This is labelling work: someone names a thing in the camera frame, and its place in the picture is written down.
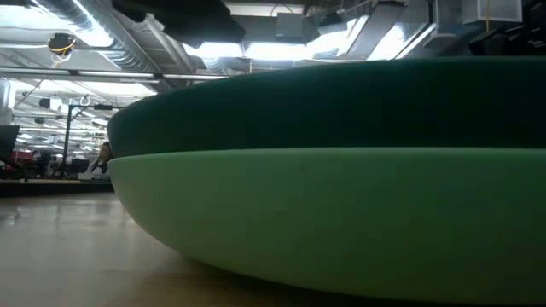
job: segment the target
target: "monitor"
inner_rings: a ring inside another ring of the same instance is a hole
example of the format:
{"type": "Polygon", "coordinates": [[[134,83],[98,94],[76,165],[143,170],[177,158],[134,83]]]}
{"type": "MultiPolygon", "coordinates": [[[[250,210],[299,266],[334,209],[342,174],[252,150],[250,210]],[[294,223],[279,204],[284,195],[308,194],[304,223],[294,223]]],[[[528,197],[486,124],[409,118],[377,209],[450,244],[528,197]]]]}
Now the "monitor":
{"type": "Polygon", "coordinates": [[[19,128],[18,125],[0,125],[0,160],[7,161],[11,157],[19,128]]]}
{"type": "Polygon", "coordinates": [[[87,159],[73,159],[68,172],[72,174],[84,173],[88,167],[89,161],[87,159]]]}

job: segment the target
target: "wooden floor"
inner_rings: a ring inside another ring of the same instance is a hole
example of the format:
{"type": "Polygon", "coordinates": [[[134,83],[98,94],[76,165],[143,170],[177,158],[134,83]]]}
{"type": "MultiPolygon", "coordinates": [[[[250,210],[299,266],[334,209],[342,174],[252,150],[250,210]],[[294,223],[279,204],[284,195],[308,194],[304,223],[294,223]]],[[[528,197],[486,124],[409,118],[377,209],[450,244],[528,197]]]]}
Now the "wooden floor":
{"type": "Polygon", "coordinates": [[[114,194],[0,199],[0,306],[340,306],[384,302],[259,281],[150,237],[114,194]]]}

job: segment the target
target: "dark green cushion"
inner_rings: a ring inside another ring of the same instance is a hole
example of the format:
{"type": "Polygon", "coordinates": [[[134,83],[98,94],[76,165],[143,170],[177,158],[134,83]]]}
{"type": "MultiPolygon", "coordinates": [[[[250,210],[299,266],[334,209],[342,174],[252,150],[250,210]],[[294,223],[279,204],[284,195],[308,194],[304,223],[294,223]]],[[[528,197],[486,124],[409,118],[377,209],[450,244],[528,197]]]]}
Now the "dark green cushion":
{"type": "Polygon", "coordinates": [[[546,59],[324,65],[152,96],[108,125],[116,157],[234,148],[545,148],[546,59]]]}

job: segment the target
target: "fluorescent light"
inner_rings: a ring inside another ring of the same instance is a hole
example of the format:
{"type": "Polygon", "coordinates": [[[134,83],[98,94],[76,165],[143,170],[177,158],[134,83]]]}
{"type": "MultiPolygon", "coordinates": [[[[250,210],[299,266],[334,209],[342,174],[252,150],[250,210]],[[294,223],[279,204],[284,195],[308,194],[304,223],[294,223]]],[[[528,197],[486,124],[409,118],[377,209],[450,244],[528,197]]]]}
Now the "fluorescent light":
{"type": "MultiPolygon", "coordinates": [[[[40,131],[40,132],[66,132],[64,129],[50,129],[50,128],[20,128],[21,131],[40,131]]],[[[100,129],[71,129],[70,132],[74,133],[102,133],[106,134],[106,130],[100,129]]]]}
{"type": "Polygon", "coordinates": [[[307,44],[307,57],[337,49],[337,56],[345,54],[354,43],[358,33],[362,30],[368,16],[359,17],[347,22],[347,29],[343,31],[323,34],[307,44]]]}
{"type": "Polygon", "coordinates": [[[218,57],[242,57],[242,48],[238,43],[212,43],[204,42],[198,49],[183,43],[188,55],[204,58],[218,57]]]}
{"type": "Polygon", "coordinates": [[[137,79],[137,78],[120,78],[120,82],[123,83],[140,83],[140,84],[158,84],[159,80],[146,80],[146,79],[137,79]]]}
{"type": "Polygon", "coordinates": [[[64,93],[79,93],[82,95],[94,95],[91,91],[75,84],[72,81],[66,80],[44,80],[40,84],[39,89],[54,91],[54,92],[64,92],[64,93]]]}
{"type": "Polygon", "coordinates": [[[138,83],[83,82],[86,87],[109,96],[148,97],[157,94],[138,83]]]}
{"type": "Polygon", "coordinates": [[[49,99],[49,108],[51,110],[59,110],[62,106],[62,99],[60,97],[51,97],[49,99]]]}
{"type": "Polygon", "coordinates": [[[289,43],[251,43],[246,57],[267,61],[298,61],[305,58],[305,45],[289,43]]]}
{"type": "Polygon", "coordinates": [[[272,4],[272,3],[224,3],[232,15],[240,16],[276,16],[278,13],[303,14],[301,4],[272,4]]]}
{"type": "Polygon", "coordinates": [[[356,20],[356,24],[352,23],[354,20],[347,22],[347,39],[339,46],[338,56],[346,55],[349,52],[351,46],[357,40],[358,35],[364,28],[366,21],[368,21],[368,16],[362,16],[356,20]]]}
{"type": "Polygon", "coordinates": [[[395,24],[375,46],[374,51],[368,57],[368,61],[391,60],[403,47],[404,30],[400,25],[395,24]]]}
{"type": "Polygon", "coordinates": [[[413,50],[415,47],[417,47],[417,45],[425,38],[428,37],[428,35],[434,31],[434,29],[436,29],[436,24],[431,24],[430,26],[428,26],[428,28],[423,32],[421,33],[421,35],[419,37],[417,37],[413,42],[411,42],[411,44],[406,47],[404,50],[402,50],[402,52],[400,52],[396,58],[397,59],[402,59],[403,57],[405,57],[411,50],[413,50]]]}
{"type": "Polygon", "coordinates": [[[91,123],[95,123],[97,125],[102,125],[102,126],[107,126],[108,125],[108,121],[104,120],[104,119],[93,119],[93,120],[91,120],[91,123]]]}
{"type": "Polygon", "coordinates": [[[21,82],[21,81],[17,81],[17,80],[9,80],[9,84],[16,90],[16,91],[29,91],[29,90],[32,90],[34,89],[34,86],[26,83],[26,82],[21,82]]]}
{"type": "Polygon", "coordinates": [[[218,75],[185,75],[185,74],[164,74],[163,78],[165,79],[180,79],[180,80],[216,80],[220,78],[228,78],[229,76],[218,76],[218,75]]]}
{"type": "Polygon", "coordinates": [[[41,9],[33,6],[3,5],[0,9],[3,33],[9,29],[36,29],[36,30],[68,30],[67,23],[54,15],[45,14],[41,9]]]}
{"type": "Polygon", "coordinates": [[[92,72],[92,71],[80,71],[82,76],[92,77],[120,77],[120,78],[153,78],[152,73],[145,72],[92,72]]]}
{"type": "Polygon", "coordinates": [[[81,137],[81,136],[70,137],[70,139],[73,141],[93,141],[93,138],[91,137],[81,137]]]}
{"type": "Polygon", "coordinates": [[[89,113],[89,112],[87,112],[87,111],[82,111],[82,114],[85,115],[85,116],[87,116],[87,117],[91,117],[91,118],[94,118],[94,117],[95,117],[95,115],[93,115],[93,114],[91,114],[91,113],[89,113]]]}
{"type": "Polygon", "coordinates": [[[8,81],[9,89],[6,89],[8,91],[8,94],[4,94],[4,99],[8,100],[8,109],[12,109],[15,107],[15,97],[17,96],[17,90],[19,89],[17,86],[17,83],[8,81]]]}

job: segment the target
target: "metal pole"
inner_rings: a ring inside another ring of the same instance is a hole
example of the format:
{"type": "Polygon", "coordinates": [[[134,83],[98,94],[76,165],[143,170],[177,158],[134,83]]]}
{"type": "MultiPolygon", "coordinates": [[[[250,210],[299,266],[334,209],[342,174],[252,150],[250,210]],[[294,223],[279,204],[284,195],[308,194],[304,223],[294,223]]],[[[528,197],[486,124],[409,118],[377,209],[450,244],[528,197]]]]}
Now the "metal pole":
{"type": "Polygon", "coordinates": [[[72,110],[75,107],[73,105],[68,105],[68,116],[67,116],[67,132],[65,134],[65,147],[62,150],[62,163],[61,163],[61,172],[66,174],[67,170],[67,156],[68,156],[68,138],[70,137],[70,123],[72,122],[72,110]]]}
{"type": "MultiPolygon", "coordinates": [[[[66,119],[67,116],[64,115],[39,115],[39,114],[13,114],[15,118],[23,119],[66,119]]],[[[93,119],[108,119],[111,116],[95,116],[93,118],[89,117],[78,117],[78,120],[93,120],[93,119]]]]}
{"type": "Polygon", "coordinates": [[[226,75],[204,75],[185,72],[104,72],[76,69],[52,69],[30,67],[0,67],[0,75],[5,78],[40,79],[69,81],[106,82],[147,82],[155,80],[195,80],[208,81],[228,78],[226,75]]]}

